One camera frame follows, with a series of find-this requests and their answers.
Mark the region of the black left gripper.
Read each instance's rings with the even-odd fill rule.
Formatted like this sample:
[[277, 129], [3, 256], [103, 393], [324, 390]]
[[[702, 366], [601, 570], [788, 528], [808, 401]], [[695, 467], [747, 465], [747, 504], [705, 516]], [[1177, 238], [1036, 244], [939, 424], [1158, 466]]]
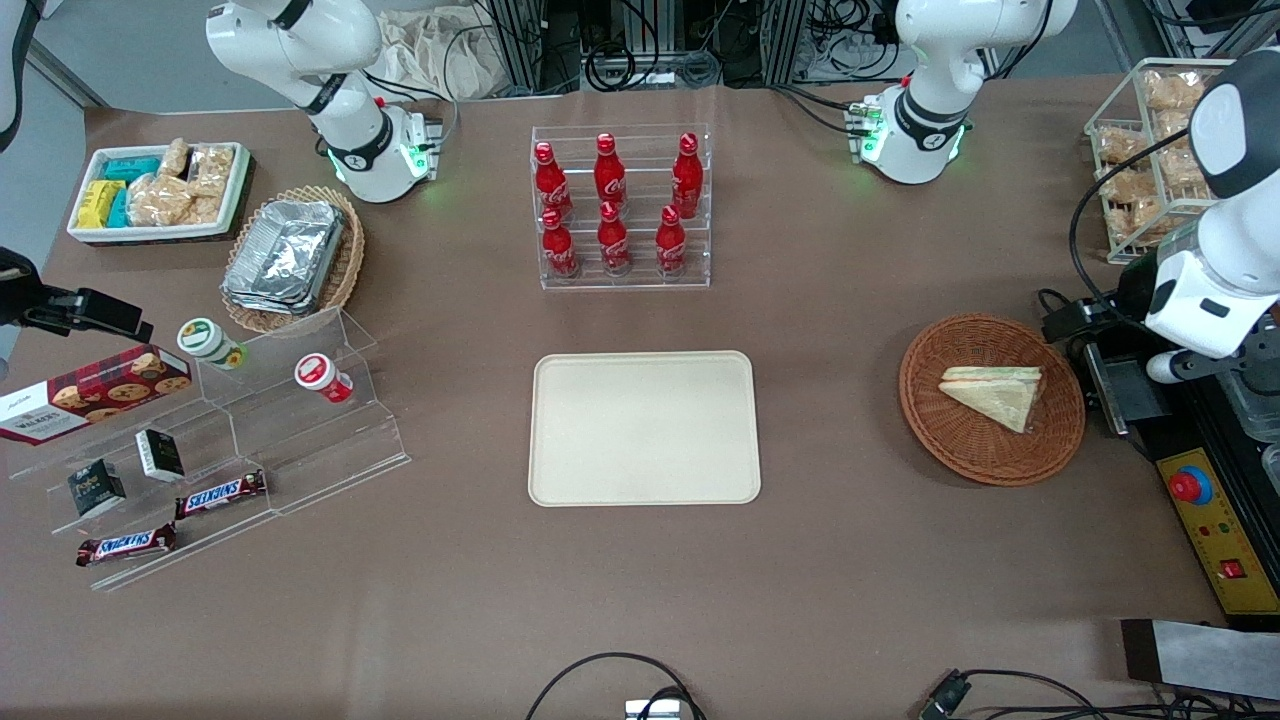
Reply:
[[1112, 306], [1096, 299], [1078, 299], [1043, 316], [1043, 338], [1047, 345], [1066, 343], [1079, 337], [1098, 334], [1114, 324], [1114, 309], [1121, 323], [1151, 337], [1157, 333], [1146, 325], [1155, 296], [1158, 258], [1142, 256], [1128, 263], [1117, 278]]

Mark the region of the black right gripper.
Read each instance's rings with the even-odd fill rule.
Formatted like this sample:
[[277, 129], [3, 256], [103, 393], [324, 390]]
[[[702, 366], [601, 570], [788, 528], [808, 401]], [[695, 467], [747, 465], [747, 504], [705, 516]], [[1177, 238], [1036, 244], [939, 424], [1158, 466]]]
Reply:
[[36, 265], [24, 255], [1, 249], [1, 324], [23, 325], [69, 337], [73, 331], [96, 331], [146, 345], [154, 325], [142, 310], [90, 288], [45, 290]]

